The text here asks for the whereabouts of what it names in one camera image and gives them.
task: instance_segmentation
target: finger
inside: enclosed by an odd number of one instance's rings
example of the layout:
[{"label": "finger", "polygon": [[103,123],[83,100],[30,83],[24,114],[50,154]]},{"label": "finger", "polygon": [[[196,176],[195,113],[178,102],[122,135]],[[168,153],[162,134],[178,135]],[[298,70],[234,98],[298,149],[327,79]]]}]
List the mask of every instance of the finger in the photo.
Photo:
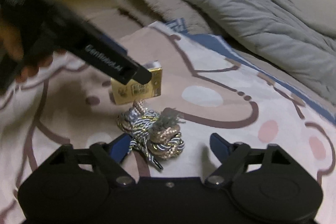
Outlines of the finger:
[{"label": "finger", "polygon": [[8,55],[16,61],[23,58],[24,52],[21,44],[21,34],[19,29],[0,20],[0,38],[3,41]]},{"label": "finger", "polygon": [[38,67],[41,67],[41,68],[48,67],[48,66],[51,65],[52,62],[53,62],[53,56],[52,56],[52,55],[49,55],[49,56],[43,58],[42,60],[40,60],[40,61],[37,63],[37,66],[38,66]]},{"label": "finger", "polygon": [[25,82],[27,79],[25,79],[23,76],[21,76],[21,75],[18,75],[18,76],[16,76],[16,78],[15,78],[15,82],[17,82],[18,84],[20,84],[20,83],[23,83],[23,82]]},{"label": "finger", "polygon": [[23,83],[27,81],[29,77],[35,76],[39,72],[36,66],[26,66],[22,69],[21,74],[15,78],[17,83]]},{"label": "finger", "polygon": [[67,51],[64,50],[64,49],[62,49],[62,48],[57,49],[56,52],[57,52],[58,54],[66,54],[66,53],[67,53]]}]

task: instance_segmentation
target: cartoon print bedding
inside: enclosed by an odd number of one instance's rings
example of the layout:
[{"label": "cartoon print bedding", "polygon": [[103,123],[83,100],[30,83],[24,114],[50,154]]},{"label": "cartoon print bedding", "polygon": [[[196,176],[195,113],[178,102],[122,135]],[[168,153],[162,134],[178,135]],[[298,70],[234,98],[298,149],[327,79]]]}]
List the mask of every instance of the cartoon print bedding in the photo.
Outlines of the cartoon print bedding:
[{"label": "cartoon print bedding", "polygon": [[[271,77],[160,22],[119,42],[139,63],[160,61],[162,95],[148,102],[158,111],[178,111],[186,121],[181,124],[186,144],[181,156],[163,161],[159,173],[132,152],[122,164],[130,175],[208,176],[220,165],[209,150],[214,132],[253,148],[278,143],[322,185],[324,201],[316,220],[333,223],[333,123]],[[122,133],[115,119],[129,105],[112,101],[109,77],[70,54],[55,56],[51,67],[0,98],[0,224],[24,219],[17,189],[59,145],[85,148]]]}]

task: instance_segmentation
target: pink circle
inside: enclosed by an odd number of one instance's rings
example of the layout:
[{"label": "pink circle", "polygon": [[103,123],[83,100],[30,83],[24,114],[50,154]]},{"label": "pink circle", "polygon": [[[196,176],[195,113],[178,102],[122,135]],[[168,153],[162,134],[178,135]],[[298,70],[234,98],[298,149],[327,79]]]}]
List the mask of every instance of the pink circle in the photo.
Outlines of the pink circle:
[{"label": "pink circle", "polygon": [[263,143],[272,142],[279,132],[278,123],[274,120],[264,122],[258,132],[258,139]]},{"label": "pink circle", "polygon": [[324,160],[326,158],[326,149],[324,148],[323,143],[318,139],[318,137],[310,137],[309,145],[315,159]]}]

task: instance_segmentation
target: fabric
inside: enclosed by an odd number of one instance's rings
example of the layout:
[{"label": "fabric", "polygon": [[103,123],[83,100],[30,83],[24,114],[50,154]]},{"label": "fabric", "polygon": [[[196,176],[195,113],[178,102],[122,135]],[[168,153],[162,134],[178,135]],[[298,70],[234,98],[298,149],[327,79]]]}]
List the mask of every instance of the fabric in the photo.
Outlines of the fabric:
[{"label": "fabric", "polygon": [[[331,123],[260,71],[162,23],[119,42],[139,63],[160,61],[162,95],[148,103],[158,111],[178,111],[186,121],[181,124],[184,152],[163,161],[162,173],[131,153],[122,165],[131,176],[204,179],[220,165],[209,150],[213,132],[253,148],[278,143],[322,185],[316,220],[334,223],[336,135]],[[22,222],[17,188],[59,145],[85,148],[122,133],[115,119],[130,105],[112,101],[110,78],[70,54],[55,56],[48,69],[0,98],[0,223]]]},{"label": "fabric", "polygon": [[153,12],[143,0],[112,0],[120,10],[125,11],[142,26],[148,26],[162,17]]},{"label": "fabric", "polygon": [[107,36],[116,40],[141,29],[140,24],[127,15],[121,14],[118,9],[107,9],[88,14],[85,18]]},{"label": "fabric", "polygon": [[227,58],[230,58],[231,60],[239,62],[265,74],[272,81],[274,81],[274,83],[280,84],[282,87],[298,96],[325,119],[333,124],[336,124],[335,106],[318,96],[315,92],[308,89],[306,86],[295,80],[284,71],[279,70],[271,64],[261,60],[260,57],[257,58],[247,53],[246,51],[239,51],[232,47],[233,43],[230,42],[230,39],[223,39],[222,37],[215,35],[191,35],[186,29],[183,18],[166,23],[166,25],[174,32],[182,33],[207,49],[213,50],[223,56],[226,56]]},{"label": "fabric", "polygon": [[183,17],[188,32],[213,33],[208,23],[198,11],[182,0],[114,0],[123,10],[126,10],[136,20],[147,26],[160,20],[168,22]]},{"label": "fabric", "polygon": [[248,50],[336,104],[336,30],[313,22],[289,0],[185,0]]}]

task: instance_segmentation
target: tangled rope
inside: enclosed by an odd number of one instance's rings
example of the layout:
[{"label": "tangled rope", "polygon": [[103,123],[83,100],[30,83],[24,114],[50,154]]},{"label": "tangled rope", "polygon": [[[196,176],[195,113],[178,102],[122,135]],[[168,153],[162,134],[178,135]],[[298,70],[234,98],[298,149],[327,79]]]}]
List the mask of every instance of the tangled rope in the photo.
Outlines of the tangled rope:
[{"label": "tangled rope", "polygon": [[163,167],[155,157],[168,160],[184,149],[179,123],[177,115],[149,110],[144,101],[134,101],[133,107],[117,118],[118,127],[132,136],[129,153],[133,149],[141,151],[159,170]]}]

